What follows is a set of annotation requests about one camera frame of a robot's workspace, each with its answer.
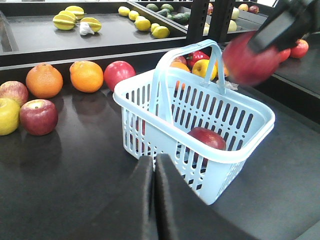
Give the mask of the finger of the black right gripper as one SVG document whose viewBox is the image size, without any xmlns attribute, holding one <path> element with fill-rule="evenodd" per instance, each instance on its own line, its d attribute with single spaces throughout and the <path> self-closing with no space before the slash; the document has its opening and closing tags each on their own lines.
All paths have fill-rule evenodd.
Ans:
<svg viewBox="0 0 320 240">
<path fill-rule="evenodd" d="M 291 48 L 305 35 L 320 30 L 318 0 L 279 0 L 274 11 L 251 37 L 248 46 L 256 53 L 270 47 Z"/>
</svg>

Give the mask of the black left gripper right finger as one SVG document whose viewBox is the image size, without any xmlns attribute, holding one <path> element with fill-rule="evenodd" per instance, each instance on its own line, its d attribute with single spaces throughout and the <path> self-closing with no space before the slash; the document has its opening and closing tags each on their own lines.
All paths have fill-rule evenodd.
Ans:
<svg viewBox="0 0 320 240">
<path fill-rule="evenodd" d="M 168 154 L 158 154 L 154 179 L 161 240 L 252 240 L 206 205 L 182 178 Z"/>
</svg>

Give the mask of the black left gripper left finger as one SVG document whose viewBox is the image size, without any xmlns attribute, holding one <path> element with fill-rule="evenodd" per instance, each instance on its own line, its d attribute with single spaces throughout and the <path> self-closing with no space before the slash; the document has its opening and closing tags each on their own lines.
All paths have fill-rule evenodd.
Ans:
<svg viewBox="0 0 320 240">
<path fill-rule="evenodd" d="M 149 240 L 154 164 L 141 156 L 121 191 L 91 221 L 64 240 Z"/>
</svg>

